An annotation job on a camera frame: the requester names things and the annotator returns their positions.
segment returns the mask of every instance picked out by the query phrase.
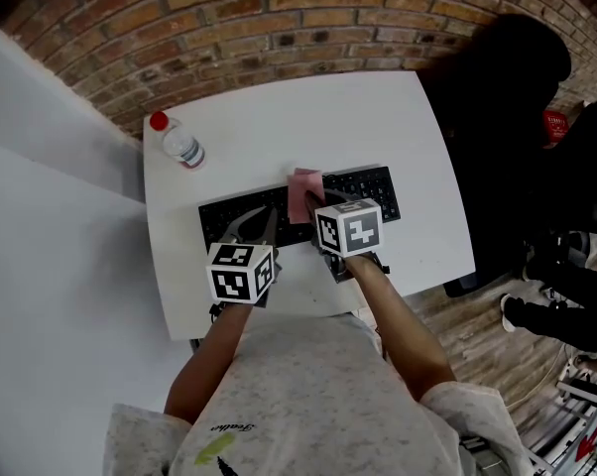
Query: white cube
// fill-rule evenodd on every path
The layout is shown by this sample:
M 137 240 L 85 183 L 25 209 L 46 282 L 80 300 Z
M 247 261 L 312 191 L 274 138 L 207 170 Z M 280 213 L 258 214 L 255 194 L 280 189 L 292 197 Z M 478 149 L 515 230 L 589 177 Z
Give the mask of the white cube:
M 206 274 L 212 297 L 256 303 L 275 279 L 273 250 L 271 245 L 211 244 Z
M 315 211 L 320 248 L 347 258 L 382 246 L 382 209 L 373 199 L 360 199 Z

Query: leg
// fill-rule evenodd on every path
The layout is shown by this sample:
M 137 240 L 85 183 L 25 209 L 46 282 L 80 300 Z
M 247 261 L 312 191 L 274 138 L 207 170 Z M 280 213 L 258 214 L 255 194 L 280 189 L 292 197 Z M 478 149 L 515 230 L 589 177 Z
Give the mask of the leg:
M 570 263 L 557 265 L 539 258 L 533 261 L 527 267 L 530 279 L 543 281 L 564 297 L 597 310 L 597 272 Z
M 504 314 L 515 326 L 588 352 L 597 352 L 597 317 L 584 308 L 554 308 L 511 297 Z

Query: white t-shirt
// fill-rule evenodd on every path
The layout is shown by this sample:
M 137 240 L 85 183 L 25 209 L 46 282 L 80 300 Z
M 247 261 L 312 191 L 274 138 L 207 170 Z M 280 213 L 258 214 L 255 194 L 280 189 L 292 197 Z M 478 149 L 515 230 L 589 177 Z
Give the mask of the white t-shirt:
M 496 390 L 443 383 L 416 403 L 351 315 L 251 332 L 191 426 L 115 406 L 105 475 L 472 474 L 459 436 L 532 475 Z

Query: water bottle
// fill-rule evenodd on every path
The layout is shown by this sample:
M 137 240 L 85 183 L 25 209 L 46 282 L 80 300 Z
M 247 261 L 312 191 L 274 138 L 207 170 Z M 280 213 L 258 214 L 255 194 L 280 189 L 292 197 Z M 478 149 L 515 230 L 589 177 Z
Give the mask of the water bottle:
M 158 133 L 162 149 L 171 158 L 189 170 L 197 170 L 203 165 L 205 153 L 201 145 L 186 132 L 180 120 L 158 111 L 151 115 L 151 128 Z

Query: black keyboard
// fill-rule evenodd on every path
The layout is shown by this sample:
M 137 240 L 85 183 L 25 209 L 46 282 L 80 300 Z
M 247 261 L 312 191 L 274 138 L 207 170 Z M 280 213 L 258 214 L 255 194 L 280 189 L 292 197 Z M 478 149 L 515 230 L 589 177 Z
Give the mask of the black keyboard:
M 400 218 L 389 168 L 374 168 L 341 175 L 323 175 L 322 183 L 325 188 L 356 194 L 361 198 L 371 197 L 381 205 L 382 218 L 385 222 Z M 275 206 L 279 211 L 277 247 L 311 240 L 313 228 L 310 224 L 290 224 L 288 187 L 279 186 L 200 206 L 199 218 L 206 250 L 210 249 L 211 243 L 219 241 L 230 222 L 261 206 Z

